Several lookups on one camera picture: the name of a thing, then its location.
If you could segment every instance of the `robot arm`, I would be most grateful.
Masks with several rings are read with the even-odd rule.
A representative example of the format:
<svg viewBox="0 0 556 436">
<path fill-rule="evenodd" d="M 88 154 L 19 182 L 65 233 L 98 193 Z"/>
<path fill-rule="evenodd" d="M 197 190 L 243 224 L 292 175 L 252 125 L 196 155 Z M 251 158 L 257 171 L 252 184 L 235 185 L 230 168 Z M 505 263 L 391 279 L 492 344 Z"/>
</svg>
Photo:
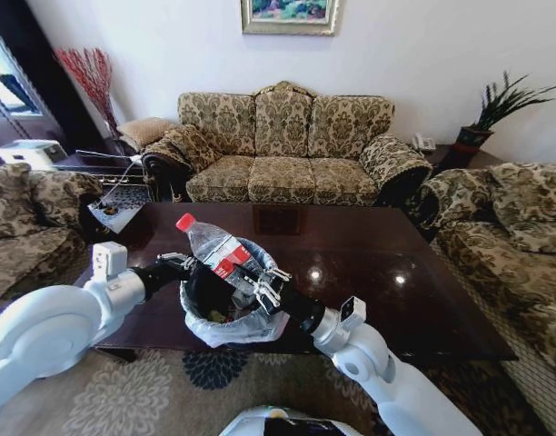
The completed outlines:
<svg viewBox="0 0 556 436">
<path fill-rule="evenodd" d="M 0 407 L 33 380 L 72 368 L 112 334 L 136 304 L 163 285 L 188 280 L 193 258 L 173 253 L 146 268 L 126 268 L 126 248 L 99 243 L 84 285 L 30 292 L 0 315 Z"/>
<path fill-rule="evenodd" d="M 366 320 L 365 303 L 356 297 L 340 311 L 297 292 L 280 270 L 263 274 L 254 289 L 268 313 L 284 310 L 314 338 L 314 346 L 343 374 L 358 382 L 377 403 L 379 414 L 396 435 L 477 436 L 481 432 L 419 370 L 402 362 Z"/>
</svg>

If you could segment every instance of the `coffee table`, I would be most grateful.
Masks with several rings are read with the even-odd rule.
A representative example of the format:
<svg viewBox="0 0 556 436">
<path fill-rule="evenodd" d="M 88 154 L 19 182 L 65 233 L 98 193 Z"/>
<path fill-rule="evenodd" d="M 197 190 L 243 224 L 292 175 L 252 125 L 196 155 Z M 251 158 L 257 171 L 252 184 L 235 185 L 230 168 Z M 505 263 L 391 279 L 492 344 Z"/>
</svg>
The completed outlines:
<svg viewBox="0 0 556 436">
<path fill-rule="evenodd" d="M 154 262 L 157 254 L 189 253 L 179 217 L 197 220 L 260 244 L 291 273 L 299 291 L 340 308 L 350 296 L 367 303 L 367 321 L 406 361 L 512 360 L 514 353 L 484 318 L 403 213 L 396 209 L 342 206 L 268 206 L 226 203 L 148 203 L 117 242 L 129 266 Z M 82 274 L 82 286 L 91 275 Z M 211 349 L 184 324 L 178 283 L 137 306 L 101 348 Z M 251 352 L 317 352 L 289 322 L 275 342 L 250 344 Z M 216 350 L 225 351 L 227 347 Z"/>
</svg>

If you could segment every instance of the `white wall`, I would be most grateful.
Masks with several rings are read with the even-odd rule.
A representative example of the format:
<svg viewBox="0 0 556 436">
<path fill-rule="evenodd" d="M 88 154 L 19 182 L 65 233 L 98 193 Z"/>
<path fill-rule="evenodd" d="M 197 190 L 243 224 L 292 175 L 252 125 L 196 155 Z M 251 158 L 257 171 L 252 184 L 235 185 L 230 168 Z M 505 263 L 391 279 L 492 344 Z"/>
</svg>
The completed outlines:
<svg viewBox="0 0 556 436">
<path fill-rule="evenodd" d="M 119 121 L 176 118 L 184 91 L 246 93 L 290 80 L 321 94 L 380 94 L 394 133 L 453 142 L 505 68 L 556 83 L 556 0 L 348 0 L 337 36 L 242 35 L 239 0 L 28 0 L 54 47 L 114 61 Z M 556 102 L 502 121 L 485 150 L 556 161 Z"/>
</svg>

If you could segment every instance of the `painting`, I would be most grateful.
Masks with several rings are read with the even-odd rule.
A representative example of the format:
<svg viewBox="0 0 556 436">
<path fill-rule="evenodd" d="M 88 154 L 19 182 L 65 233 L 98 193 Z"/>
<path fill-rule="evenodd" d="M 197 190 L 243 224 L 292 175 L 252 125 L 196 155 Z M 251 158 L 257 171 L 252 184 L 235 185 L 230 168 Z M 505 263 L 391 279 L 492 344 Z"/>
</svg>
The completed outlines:
<svg viewBox="0 0 556 436">
<path fill-rule="evenodd" d="M 334 35 L 343 0 L 242 0 L 246 34 Z"/>
</svg>

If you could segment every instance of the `red bottle cap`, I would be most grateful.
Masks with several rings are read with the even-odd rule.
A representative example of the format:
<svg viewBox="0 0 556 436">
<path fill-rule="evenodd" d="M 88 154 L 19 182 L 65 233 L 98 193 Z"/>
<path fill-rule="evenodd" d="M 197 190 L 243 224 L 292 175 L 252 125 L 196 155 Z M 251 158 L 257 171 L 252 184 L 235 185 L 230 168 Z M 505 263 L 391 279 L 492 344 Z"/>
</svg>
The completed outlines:
<svg viewBox="0 0 556 436">
<path fill-rule="evenodd" d="M 177 222 L 175 226 L 182 232 L 187 232 L 187 229 L 189 229 L 189 227 L 194 225 L 194 223 L 195 223 L 194 216 L 191 215 L 190 213 L 185 213 L 184 216 L 181 217 L 181 219 Z"/>
</svg>

